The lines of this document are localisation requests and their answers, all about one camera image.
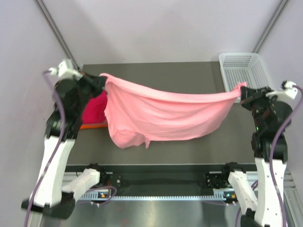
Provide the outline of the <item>light pink t-shirt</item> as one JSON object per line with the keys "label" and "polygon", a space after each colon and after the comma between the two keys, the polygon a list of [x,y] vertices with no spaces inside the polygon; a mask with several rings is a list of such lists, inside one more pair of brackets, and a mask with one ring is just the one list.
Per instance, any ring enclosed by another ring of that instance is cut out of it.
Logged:
{"label": "light pink t-shirt", "polygon": [[231,92],[180,94],[160,91],[107,73],[105,116],[109,136],[119,148],[149,147],[151,141],[190,140],[217,130],[241,95]]}

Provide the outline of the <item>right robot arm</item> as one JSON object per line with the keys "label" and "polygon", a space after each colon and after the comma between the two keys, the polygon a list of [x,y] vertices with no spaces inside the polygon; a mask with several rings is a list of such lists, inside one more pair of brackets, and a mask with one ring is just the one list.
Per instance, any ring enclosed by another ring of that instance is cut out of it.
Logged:
{"label": "right robot arm", "polygon": [[293,110],[285,99],[294,99],[296,95],[294,83],[287,83],[281,91],[269,87],[241,87],[240,104],[251,111],[256,129],[251,147],[258,173],[258,194],[254,193],[248,175],[237,163],[225,166],[221,182],[234,189],[242,227],[287,226],[283,191],[288,146],[283,132],[291,122]]}

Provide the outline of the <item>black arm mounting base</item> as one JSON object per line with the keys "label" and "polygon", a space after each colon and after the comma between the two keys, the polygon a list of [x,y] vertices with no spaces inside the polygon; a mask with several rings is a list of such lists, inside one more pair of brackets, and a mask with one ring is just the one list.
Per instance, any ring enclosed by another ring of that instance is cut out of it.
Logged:
{"label": "black arm mounting base", "polygon": [[230,187],[228,175],[232,170],[243,170],[237,163],[225,165],[106,165],[91,164],[100,171],[98,181],[93,188],[114,186],[128,189],[131,186],[195,186],[198,189],[221,189]]}

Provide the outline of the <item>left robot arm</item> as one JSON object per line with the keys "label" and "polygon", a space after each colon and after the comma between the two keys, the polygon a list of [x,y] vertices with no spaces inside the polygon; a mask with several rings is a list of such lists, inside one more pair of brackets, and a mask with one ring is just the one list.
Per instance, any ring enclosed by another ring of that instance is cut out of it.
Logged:
{"label": "left robot arm", "polygon": [[44,155],[36,186],[21,207],[58,219],[68,219],[76,202],[93,186],[103,187],[107,175],[103,167],[88,165],[82,174],[62,186],[69,154],[82,125],[82,114],[92,98],[102,94],[106,79],[90,74],[68,76],[52,84],[54,111],[46,123]]}

